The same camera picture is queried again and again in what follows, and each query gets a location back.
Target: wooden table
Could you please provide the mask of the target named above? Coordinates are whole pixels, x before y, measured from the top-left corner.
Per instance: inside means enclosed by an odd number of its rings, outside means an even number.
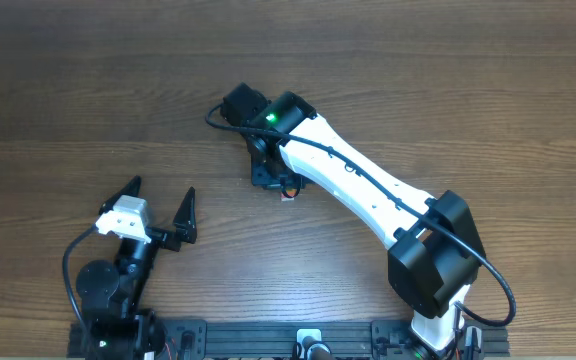
[[[0,355],[63,356],[66,245],[133,175],[199,239],[144,305],[209,321],[410,318],[386,253],[309,186],[253,188],[204,113],[239,82],[302,95],[394,176],[471,206],[519,304],[514,355],[576,355],[576,1],[0,0]],[[71,276],[119,241],[73,254]],[[503,316],[480,272],[467,304]]]

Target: tabletop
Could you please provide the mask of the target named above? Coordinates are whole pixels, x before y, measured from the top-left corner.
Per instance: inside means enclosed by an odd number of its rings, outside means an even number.
[[[468,201],[518,302],[513,355],[576,355],[576,1],[0,0],[0,356],[63,356],[68,243],[132,176],[199,237],[143,305],[209,321],[410,319],[370,229],[318,186],[250,183],[203,116],[246,82],[301,95],[408,184]],[[111,258],[95,236],[71,277]],[[466,304],[507,311],[480,271]]]

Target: wood grain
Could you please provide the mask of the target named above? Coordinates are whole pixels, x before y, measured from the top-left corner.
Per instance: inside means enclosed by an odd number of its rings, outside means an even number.
[[[361,152],[472,208],[519,304],[513,355],[576,355],[576,1],[0,0],[0,356],[63,356],[71,239],[135,174],[168,224],[144,304],[209,321],[409,318],[369,229],[323,190],[252,188],[203,114],[290,89]],[[72,259],[111,257],[95,237]],[[468,305],[502,316],[491,276]]]

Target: wooden surface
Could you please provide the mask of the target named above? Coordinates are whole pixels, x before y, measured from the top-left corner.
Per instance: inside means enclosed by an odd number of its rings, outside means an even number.
[[[0,356],[63,356],[64,248],[135,174],[163,225],[197,188],[197,244],[147,286],[159,314],[410,318],[358,218],[253,188],[242,139],[203,123],[240,81],[466,198],[517,296],[512,353],[576,355],[576,1],[0,0]],[[86,241],[72,276],[118,243]],[[502,316],[480,274],[467,304]]]

